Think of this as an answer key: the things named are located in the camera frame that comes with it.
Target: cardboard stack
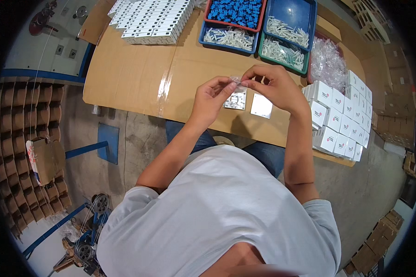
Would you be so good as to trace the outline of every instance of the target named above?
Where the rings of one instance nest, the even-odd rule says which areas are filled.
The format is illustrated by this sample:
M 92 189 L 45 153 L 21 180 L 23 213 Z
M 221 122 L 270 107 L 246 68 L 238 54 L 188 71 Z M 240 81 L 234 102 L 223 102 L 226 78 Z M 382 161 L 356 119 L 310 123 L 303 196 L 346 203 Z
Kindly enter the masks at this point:
M 0 86 L 0 196 L 7 224 L 15 236 L 71 205 L 63 170 L 41 187 L 25 142 L 36 137 L 60 140 L 63 85 L 13 82 Z
M 348 275 L 355 270 L 367 275 L 385 254 L 388 247 L 398 234 L 404 219 L 395 211 L 391 210 L 373 228 L 371 234 L 351 258 L 351 262 L 345 267 Z

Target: blue metal frame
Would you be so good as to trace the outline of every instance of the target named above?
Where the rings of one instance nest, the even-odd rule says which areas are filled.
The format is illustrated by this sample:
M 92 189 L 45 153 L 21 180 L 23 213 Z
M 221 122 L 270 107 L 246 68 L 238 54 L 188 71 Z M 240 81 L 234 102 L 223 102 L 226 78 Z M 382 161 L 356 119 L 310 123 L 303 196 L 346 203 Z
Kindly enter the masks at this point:
M 19 68 L 7 68 L 2 69 L 1 77 L 39 77 L 39 78 L 49 78 L 49 79 L 56 79 L 56 80 L 64 80 L 64 81 L 73 81 L 77 83 L 85 83 L 86 77 L 81 77 L 83 73 L 83 69 L 85 68 L 85 62 L 88 58 L 89 52 L 91 50 L 91 43 L 88 44 L 86 48 L 85 55 L 83 56 L 82 64 L 80 65 L 80 70 L 78 72 L 78 76 L 62 74 L 62 73 L 55 73 L 50 71 L 43 71 L 35 69 L 19 69 Z

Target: cardboard sheet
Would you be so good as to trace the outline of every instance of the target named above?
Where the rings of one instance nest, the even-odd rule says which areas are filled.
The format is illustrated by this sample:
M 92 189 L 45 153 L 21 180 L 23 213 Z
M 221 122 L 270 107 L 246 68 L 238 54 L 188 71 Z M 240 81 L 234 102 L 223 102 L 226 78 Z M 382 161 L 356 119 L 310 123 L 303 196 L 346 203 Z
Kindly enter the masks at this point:
M 172 46 L 130 45 L 119 32 L 107 28 L 89 66 L 83 101 L 186 122 L 199 85 L 217 75 L 241 76 L 252 65 L 264 64 L 253 56 L 204 48 L 198 42 L 203 17 L 202 11 L 194 10 L 177 45 Z M 354 57 L 347 61 L 348 68 L 364 76 L 358 59 L 350 51 L 344 55 Z M 290 75 L 299 87 L 306 86 L 304 78 Z M 290 114 L 273 107 L 270 119 L 251 115 L 254 93 L 248 89 L 244 111 L 222 108 L 210 128 L 285 147 Z M 315 152 L 315 156 L 324 155 L 354 165 Z

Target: blue metal bar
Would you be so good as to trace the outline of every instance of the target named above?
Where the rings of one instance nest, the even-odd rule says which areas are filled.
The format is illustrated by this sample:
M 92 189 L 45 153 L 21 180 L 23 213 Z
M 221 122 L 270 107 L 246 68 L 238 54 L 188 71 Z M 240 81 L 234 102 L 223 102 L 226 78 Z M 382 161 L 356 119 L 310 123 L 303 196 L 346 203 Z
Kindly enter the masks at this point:
M 86 204 L 81 205 L 80 207 L 75 209 L 72 213 L 67 215 L 64 219 L 60 220 L 57 224 L 52 226 L 51 229 L 47 230 L 41 237 L 39 237 L 28 248 L 26 248 L 25 251 L 23 251 L 23 256 L 27 257 L 29 253 L 31 253 L 37 246 L 39 246 L 40 243 L 42 243 L 42 241 L 44 241 L 48 236 L 50 236 L 52 233 L 54 233 L 54 231 L 57 230 L 58 228 L 60 228 L 63 224 L 65 224 L 70 219 L 72 219 L 73 216 L 78 214 L 85 207 L 86 207 Z
M 107 146 L 108 146 L 108 141 L 102 141 L 102 142 L 94 143 L 93 145 L 83 146 L 74 150 L 66 151 L 65 158 L 69 159 L 69 158 L 84 154 L 86 152 L 93 151 L 93 150 L 107 147 Z

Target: white box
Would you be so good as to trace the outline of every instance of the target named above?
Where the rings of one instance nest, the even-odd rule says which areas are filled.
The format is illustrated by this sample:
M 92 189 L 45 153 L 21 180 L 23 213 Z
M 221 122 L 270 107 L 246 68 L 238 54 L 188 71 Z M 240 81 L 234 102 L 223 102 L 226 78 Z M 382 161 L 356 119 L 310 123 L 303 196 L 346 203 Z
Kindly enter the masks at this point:
M 355 156 L 355 147 L 356 147 L 356 142 L 352 140 L 351 138 L 349 138 L 344 156 L 352 159 Z
M 357 87 L 359 77 L 351 70 L 347 71 L 348 85 Z
M 348 116 L 343 115 L 341 118 L 341 126 L 339 128 L 339 133 L 344 136 L 349 136 L 351 128 L 353 128 L 353 120 Z
M 349 138 L 352 139 L 353 141 L 357 141 L 358 140 L 358 135 L 359 135 L 359 127 L 360 125 L 355 122 L 354 120 L 352 120 L 351 124 L 350 124 L 350 132 L 349 132 Z
M 333 153 L 338 156 L 344 156 L 347 142 L 348 142 L 348 137 L 342 134 L 338 134 L 336 138 L 336 145 L 334 146 L 334 149 L 333 149 Z
M 359 124 L 358 127 L 358 136 L 356 138 L 356 142 L 359 143 L 360 145 L 364 142 L 364 132 L 365 130 L 362 128 L 362 126 Z
M 361 160 L 361 156 L 362 156 L 362 145 L 360 145 L 359 143 L 356 143 L 355 155 L 353 156 L 351 160 L 355 162 L 359 162 Z
M 348 97 L 344 97 L 344 115 L 353 119 L 354 103 Z
M 325 119 L 325 114 L 327 113 L 327 108 L 322 106 L 320 103 L 311 100 L 311 121 L 316 124 L 318 127 L 322 127 L 323 121 Z
M 362 123 L 362 108 L 359 105 L 355 105 L 355 112 L 353 113 L 353 120 L 358 124 Z
M 365 114 L 368 116 L 369 119 L 373 116 L 373 106 L 367 102 L 367 109 L 365 110 Z
M 368 88 L 368 86 L 365 87 L 365 98 L 367 99 L 367 102 L 372 104 L 373 103 L 373 93 L 371 92 L 371 90 Z
M 370 133 L 364 131 L 364 140 L 362 141 L 362 146 L 367 148 L 368 147 L 368 140 L 370 140 Z
M 344 112 L 344 95 L 333 88 L 333 98 L 331 99 L 331 106 L 339 111 L 339 113 Z
M 315 135 L 313 136 L 313 146 L 317 147 L 319 150 L 333 152 L 337 137 L 338 133 L 327 126 L 323 126 L 315 132 Z
M 345 88 L 345 96 L 353 100 L 355 105 L 359 104 L 359 91 L 354 86 L 347 86 Z
M 326 108 L 331 107 L 331 99 L 333 97 L 333 90 L 321 81 L 314 82 L 314 91 L 309 95 L 314 101 L 324 105 Z
M 343 114 L 339 113 L 335 108 L 328 108 L 327 112 L 325 113 L 323 125 L 332 128 L 336 132 L 339 132 L 342 116 Z
M 359 95 L 359 107 L 362 109 L 362 112 L 364 113 L 367 110 L 367 100 L 362 95 Z

